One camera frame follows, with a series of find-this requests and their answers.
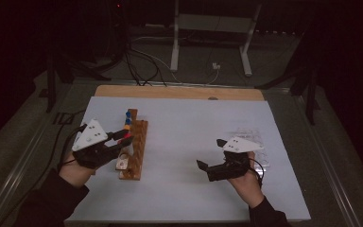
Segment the dark background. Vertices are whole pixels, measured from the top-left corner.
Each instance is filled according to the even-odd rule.
[[[181,9],[187,12],[245,13],[239,1],[211,1],[222,5],[221,12],[205,4],[208,1],[181,2]],[[82,20],[80,13],[85,13],[85,4],[87,1],[0,0],[0,129],[34,92],[32,80],[46,70],[48,41],[55,41],[70,54],[94,60],[88,42],[92,33],[86,29],[93,21]],[[173,23],[172,1],[130,0],[122,6],[127,7],[128,23],[133,26]],[[289,65],[309,61],[320,65],[319,85],[363,162],[363,1],[266,1],[257,30],[302,36]]]

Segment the wooden block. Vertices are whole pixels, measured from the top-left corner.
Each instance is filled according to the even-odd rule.
[[[144,150],[146,146],[148,122],[137,120],[137,110],[129,109],[131,113],[130,133],[134,136],[132,147],[133,154],[128,159],[127,169],[121,170],[119,179],[122,180],[140,180],[143,169]]]

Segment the wooden board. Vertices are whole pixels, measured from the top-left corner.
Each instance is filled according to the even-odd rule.
[[[136,109],[129,109],[129,112],[132,119],[130,133],[134,136],[132,141],[133,153],[129,155],[127,160],[128,167],[120,172],[119,179],[139,181],[143,170],[148,122],[137,120],[138,111]]]
[[[154,87],[101,85],[95,96],[157,97],[182,99],[264,100],[260,90],[235,88]]]

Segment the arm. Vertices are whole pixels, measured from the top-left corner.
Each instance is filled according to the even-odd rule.
[[[67,161],[73,159],[71,154]],[[28,195],[13,226],[63,226],[87,196],[84,184],[94,172],[77,162],[63,166],[60,173],[51,170],[41,188]]]
[[[254,160],[255,153],[249,152],[249,158]],[[251,222],[255,227],[285,227],[290,226],[285,213],[275,211],[261,191],[258,180],[253,172],[228,180],[237,194],[250,208]]]

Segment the black cable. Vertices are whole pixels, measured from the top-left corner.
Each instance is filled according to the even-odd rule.
[[[66,140],[64,141],[63,147],[61,149],[61,153],[60,153],[60,161],[58,163],[58,172],[61,171],[61,166],[62,166],[62,162],[64,161],[64,156],[66,155],[67,152],[67,147],[70,143],[70,140],[73,138],[73,136],[75,134],[77,134],[80,131],[84,131],[85,128],[87,127],[86,124],[84,124],[83,126],[80,126],[76,129],[74,129],[72,132],[70,132],[70,134],[66,137]]]
[[[220,16],[217,18],[217,23],[216,23],[216,26],[214,28],[214,31],[217,30],[217,27],[219,26],[219,23],[220,23]],[[211,56],[212,56],[212,53],[214,52],[214,46],[211,47],[211,51],[209,52],[209,55],[208,55],[208,58],[207,58],[207,61],[205,63],[205,69],[204,69],[204,74],[208,77],[212,76],[214,72],[212,72],[210,75],[207,74],[207,69],[208,69],[208,62],[209,60],[211,59]]]
[[[253,171],[255,173],[255,175],[257,175],[257,179],[258,179],[258,183],[259,183],[259,187],[261,188],[262,187],[262,181],[264,180],[264,175],[265,175],[265,171],[264,171],[264,168],[262,167],[262,165],[256,161],[255,159],[251,159],[249,158],[250,161],[254,161],[256,164],[258,164],[261,169],[262,169],[262,176],[254,169],[254,168],[249,168],[249,170]]]
[[[70,161],[67,161],[67,162],[64,162],[64,163],[61,163],[62,166],[65,166],[65,165],[68,165],[70,163],[73,163],[75,162],[76,159],[73,159],[73,160],[70,160]]]
[[[148,79],[143,79],[143,77],[140,75],[140,74],[138,74],[139,75],[139,77],[144,81],[144,83],[142,84],[142,86],[145,86],[146,84],[149,84],[149,85],[151,85],[150,83],[149,83],[149,81],[150,80],[152,80],[152,79],[154,79],[157,75],[158,75],[158,72],[159,72],[159,68],[158,68],[158,65],[156,65],[155,64],[155,62],[152,62],[150,59],[147,59],[147,58],[144,58],[144,57],[142,57],[142,56],[139,56],[139,55],[136,55],[136,54],[130,54],[130,55],[132,55],[132,56],[134,56],[134,57],[136,57],[136,58],[140,58],[140,59],[143,59],[143,60],[146,60],[146,61],[150,61],[151,63],[153,63],[154,64],[154,66],[155,66],[155,69],[156,69],[156,72],[155,72],[155,74],[153,75],[153,76],[151,76],[151,77],[149,77]]]
[[[66,113],[66,114],[70,114],[70,116],[64,121],[64,122],[67,122],[68,120],[72,119],[73,117],[75,117],[77,114],[80,114],[80,113],[83,113],[85,112],[85,110],[83,111],[79,111],[79,112],[76,112],[76,113]],[[0,221],[0,226],[2,226],[2,224],[5,222],[5,220],[9,217],[9,215],[11,213],[13,213],[13,211],[23,202],[23,200],[28,196],[28,194],[31,192],[32,189],[34,189],[34,187],[40,182],[40,180],[43,178],[43,175],[45,174],[46,170],[51,166],[51,163],[52,163],[52,160],[54,158],[54,154],[55,154],[55,149],[56,149],[56,146],[58,144],[58,141],[59,141],[59,137],[61,135],[61,131],[63,129],[65,125],[61,125],[59,130],[58,130],[58,133],[57,133],[57,136],[55,138],[55,142],[54,142],[54,146],[51,150],[51,154],[49,156],[49,160],[48,160],[48,163],[46,164],[45,168],[43,169],[43,172],[42,174],[38,177],[37,181],[25,192],[25,194],[22,196],[22,198],[20,198],[15,204],[14,206],[9,210],[9,212],[2,218],[2,220]]]
[[[156,78],[156,77],[158,76],[158,74],[159,74],[159,76],[160,76],[160,78],[161,78],[161,82],[164,84],[164,86],[166,86],[166,83],[164,82],[164,78],[163,78],[163,76],[162,76],[161,69],[159,68],[159,66],[158,66],[158,64],[155,62],[155,60],[153,60],[153,59],[152,59],[152,57],[151,57],[151,56],[149,56],[148,54],[143,53],[143,52],[141,52],[141,51],[138,51],[138,50],[135,50],[135,49],[131,49],[131,51],[133,51],[133,52],[135,52],[135,53],[138,53],[138,54],[140,54],[140,55],[144,56],[145,58],[142,58],[142,59],[144,59],[144,60],[147,60],[147,61],[151,62],[151,63],[154,65],[155,69],[156,69],[155,74],[154,74],[152,77],[150,77],[149,79],[147,79],[147,80],[146,80],[146,82],[148,82],[148,81],[150,81],[150,80],[152,80],[152,79]]]
[[[131,64],[131,61],[130,61],[130,57],[129,57],[129,53],[128,52],[126,52],[125,57],[126,57],[126,64],[127,64],[128,68],[129,68],[129,71],[131,73],[131,76],[134,78],[136,84],[138,86],[141,86],[140,80],[138,79],[139,75],[138,74],[135,74],[135,72],[133,71],[133,70],[135,70],[135,67],[134,67],[134,65]]]

